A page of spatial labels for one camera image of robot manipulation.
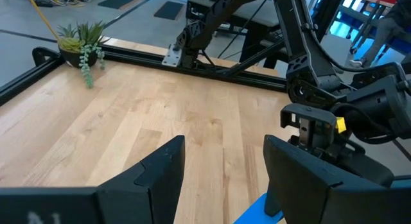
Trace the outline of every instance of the floor mat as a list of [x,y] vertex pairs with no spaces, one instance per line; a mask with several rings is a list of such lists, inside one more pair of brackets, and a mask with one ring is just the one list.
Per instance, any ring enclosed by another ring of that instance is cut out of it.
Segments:
[[183,6],[184,4],[168,1],[160,7],[160,9],[154,14],[154,17],[177,20]]
[[98,6],[122,10],[137,1],[138,0],[105,0],[103,2],[98,3]]

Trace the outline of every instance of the metal bracket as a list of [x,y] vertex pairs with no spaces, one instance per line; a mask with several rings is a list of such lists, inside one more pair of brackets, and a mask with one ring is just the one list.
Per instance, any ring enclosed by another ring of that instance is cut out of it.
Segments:
[[169,46],[168,51],[161,64],[170,67],[176,67],[180,65],[182,50],[172,44]]

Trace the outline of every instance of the gray floor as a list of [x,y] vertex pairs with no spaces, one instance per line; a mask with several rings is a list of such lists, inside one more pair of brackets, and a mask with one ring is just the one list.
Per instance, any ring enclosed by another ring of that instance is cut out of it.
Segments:
[[[186,24],[184,13],[176,21],[153,16],[166,1],[185,3],[186,0],[139,0],[126,10],[114,10],[98,6],[97,4],[101,1],[104,0],[92,0],[83,8],[53,7],[41,8],[41,10],[54,29],[59,25],[66,26],[69,23],[76,24],[76,22],[84,21],[110,22],[115,20],[115,23],[105,30],[107,36],[160,47],[168,47],[169,44],[173,43],[175,37]],[[118,19],[124,13],[127,13],[127,15]],[[0,87],[34,67],[31,58],[31,50],[34,47],[45,46],[57,49],[54,43],[6,34],[4,30],[53,39],[51,32],[41,21],[28,0],[0,0],[0,62],[2,63],[0,68]],[[334,23],[331,27],[331,33],[341,37],[345,37],[347,31],[348,27],[344,24]],[[218,56],[231,39],[232,35],[218,34],[206,49],[207,54],[209,56]],[[238,37],[223,56],[239,51],[243,44],[243,39],[243,37]],[[349,56],[348,58],[360,57],[371,45],[371,42],[372,40],[368,40],[358,50],[356,56]],[[339,57],[340,53],[334,53],[332,45],[331,48],[324,48],[330,51],[331,56],[337,55],[336,58]],[[230,60],[238,60],[239,57],[240,55],[236,55],[231,57]],[[403,57],[403,55],[396,51],[390,50],[376,64],[384,64],[391,61],[400,62]],[[281,76],[285,75],[286,68],[287,64],[282,62],[279,62],[276,66]],[[345,73],[340,75],[340,77],[344,81],[350,82],[352,74]],[[411,146],[410,141],[402,141],[402,144],[406,145],[408,150],[411,151],[409,147]],[[364,146],[367,149],[368,155],[388,166],[396,175],[411,175],[411,162],[393,144],[380,146],[364,144]]]

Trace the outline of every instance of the blue object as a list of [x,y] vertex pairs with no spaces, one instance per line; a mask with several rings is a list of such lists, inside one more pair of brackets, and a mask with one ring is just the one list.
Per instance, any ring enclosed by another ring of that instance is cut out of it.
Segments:
[[263,194],[250,206],[234,224],[275,224],[283,218],[283,212],[278,212],[274,217],[264,213],[264,204],[267,194]]

